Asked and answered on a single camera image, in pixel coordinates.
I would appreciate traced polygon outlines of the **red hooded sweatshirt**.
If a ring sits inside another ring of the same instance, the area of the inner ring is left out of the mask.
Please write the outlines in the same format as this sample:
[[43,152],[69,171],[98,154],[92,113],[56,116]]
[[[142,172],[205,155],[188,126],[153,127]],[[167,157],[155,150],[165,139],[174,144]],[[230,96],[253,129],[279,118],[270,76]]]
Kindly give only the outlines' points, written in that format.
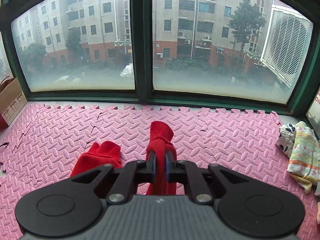
[[[165,153],[170,151],[173,159],[177,159],[176,149],[171,140],[174,136],[172,129],[164,122],[154,121],[150,127],[150,141],[146,149],[146,156],[151,152],[156,154],[156,178],[149,185],[147,195],[175,195],[176,183],[167,182],[165,168]],[[91,148],[80,155],[71,176],[76,176],[103,164],[111,164],[115,168],[121,168],[120,146],[111,141],[105,141],[101,145],[93,143]]]

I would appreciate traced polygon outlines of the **yellow patterned folded cloth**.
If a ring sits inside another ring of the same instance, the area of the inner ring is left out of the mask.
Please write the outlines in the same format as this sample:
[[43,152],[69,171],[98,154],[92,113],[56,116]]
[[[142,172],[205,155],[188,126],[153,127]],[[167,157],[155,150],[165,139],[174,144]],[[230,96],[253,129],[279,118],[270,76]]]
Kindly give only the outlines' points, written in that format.
[[319,196],[319,142],[303,121],[296,124],[296,136],[287,172],[309,194],[313,186]]

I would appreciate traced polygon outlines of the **brown cardboard box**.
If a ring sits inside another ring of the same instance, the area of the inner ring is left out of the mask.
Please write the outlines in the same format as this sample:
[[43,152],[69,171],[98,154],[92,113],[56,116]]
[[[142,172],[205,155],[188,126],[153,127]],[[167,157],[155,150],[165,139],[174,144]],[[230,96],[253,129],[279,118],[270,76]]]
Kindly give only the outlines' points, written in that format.
[[27,104],[27,99],[18,79],[11,75],[2,80],[0,97],[0,127],[7,128]]

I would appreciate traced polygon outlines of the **panda print cloth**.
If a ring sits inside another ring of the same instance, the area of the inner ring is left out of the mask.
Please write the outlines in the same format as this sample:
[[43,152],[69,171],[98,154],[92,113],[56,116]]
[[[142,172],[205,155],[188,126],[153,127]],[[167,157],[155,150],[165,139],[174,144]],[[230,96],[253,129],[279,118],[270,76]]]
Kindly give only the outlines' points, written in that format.
[[276,139],[276,145],[289,159],[297,158],[299,149],[297,135],[298,127],[294,124],[282,125],[279,128],[279,137]]

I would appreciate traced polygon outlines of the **pink foam floor mat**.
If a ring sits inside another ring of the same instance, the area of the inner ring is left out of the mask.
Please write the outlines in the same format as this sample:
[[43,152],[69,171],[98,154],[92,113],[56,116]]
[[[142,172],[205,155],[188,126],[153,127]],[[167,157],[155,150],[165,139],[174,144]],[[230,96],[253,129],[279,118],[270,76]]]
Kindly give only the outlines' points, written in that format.
[[70,176],[94,142],[120,146],[123,164],[145,158],[150,125],[173,130],[178,159],[210,163],[294,193],[306,210],[301,239],[319,239],[317,201],[287,173],[287,157],[275,141],[283,123],[277,113],[187,107],[63,106],[29,104],[1,136],[1,239],[21,236],[14,209],[25,194]]

